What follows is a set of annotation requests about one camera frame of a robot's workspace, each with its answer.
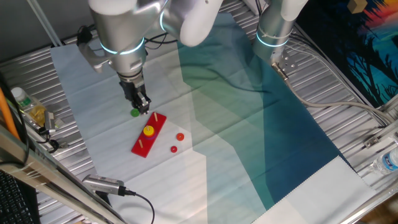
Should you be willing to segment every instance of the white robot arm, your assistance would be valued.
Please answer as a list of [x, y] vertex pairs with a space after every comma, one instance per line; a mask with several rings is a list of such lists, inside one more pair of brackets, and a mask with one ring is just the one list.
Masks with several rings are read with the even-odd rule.
[[[254, 51], [266, 62], [280, 59], [295, 19], [308, 0], [274, 0], [261, 15]], [[88, 41], [78, 47], [91, 66], [102, 71], [108, 63], [140, 114], [149, 110], [142, 67], [146, 61], [144, 36], [156, 23], [189, 47], [209, 34], [223, 0], [88, 0], [105, 56], [97, 56]]]

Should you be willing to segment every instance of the colorful poster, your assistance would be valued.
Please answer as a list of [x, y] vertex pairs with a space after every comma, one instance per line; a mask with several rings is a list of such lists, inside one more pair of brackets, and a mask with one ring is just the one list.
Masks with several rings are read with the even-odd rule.
[[312, 0], [298, 24], [375, 107], [398, 94], [398, 1], [367, 0], [352, 14], [349, 0]]

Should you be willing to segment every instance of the blue fabric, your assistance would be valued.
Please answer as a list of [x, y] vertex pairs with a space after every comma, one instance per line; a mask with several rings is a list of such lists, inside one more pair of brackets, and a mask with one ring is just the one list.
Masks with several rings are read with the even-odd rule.
[[254, 55], [230, 14], [218, 15], [200, 45], [180, 44], [178, 54], [184, 82], [215, 102], [203, 105], [194, 95], [195, 119], [234, 147], [266, 209], [342, 157], [276, 72]]

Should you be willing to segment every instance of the water bottle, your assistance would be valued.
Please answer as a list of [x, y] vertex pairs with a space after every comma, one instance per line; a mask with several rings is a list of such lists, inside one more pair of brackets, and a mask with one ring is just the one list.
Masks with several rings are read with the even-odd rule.
[[372, 164], [373, 169], [383, 175], [398, 169], [398, 148], [378, 157]]
[[45, 107], [36, 98], [29, 96], [23, 89], [15, 87], [11, 90], [12, 95], [18, 102], [21, 110], [28, 114], [28, 118], [32, 119], [40, 127], [44, 126], [44, 111]]

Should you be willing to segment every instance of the metal grating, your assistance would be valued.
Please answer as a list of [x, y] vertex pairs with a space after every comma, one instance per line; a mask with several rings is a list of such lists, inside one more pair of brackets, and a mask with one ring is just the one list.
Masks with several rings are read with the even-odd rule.
[[[235, 21], [247, 33], [249, 39], [255, 38], [259, 19], [242, 0], [225, 0], [220, 12], [231, 13]], [[75, 41], [76, 39], [70, 39], [66, 41], [66, 44], [74, 44]], [[300, 96], [316, 103], [358, 101], [357, 97], [329, 68], [324, 66], [317, 57], [308, 54], [311, 51], [305, 45], [297, 45], [293, 41], [288, 42], [287, 45], [296, 49], [288, 49], [290, 58], [297, 63], [297, 70], [288, 76]], [[57, 131], [54, 138], [58, 141], [66, 141], [68, 148], [59, 149], [53, 154], [54, 157], [79, 179], [84, 178], [87, 174], [95, 174], [93, 161], [81, 138], [53, 66], [49, 47], [4, 62], [0, 64], [0, 71], [5, 74], [11, 86], [21, 86], [28, 94], [38, 98], [49, 110], [52, 110], [56, 118], [61, 118], [65, 122], [65, 126]], [[394, 98], [383, 109], [396, 119], [398, 117], [398, 100]], [[350, 106], [308, 108], [308, 111], [370, 186], [381, 190], [396, 179], [397, 174], [375, 177], [369, 171], [370, 163], [380, 153], [394, 148], [396, 144], [391, 140], [381, 151], [366, 149], [363, 142], [381, 130], [379, 123], [367, 112]], [[38, 193], [37, 198], [42, 223], [74, 223], [83, 219], [79, 213], [43, 193]]]

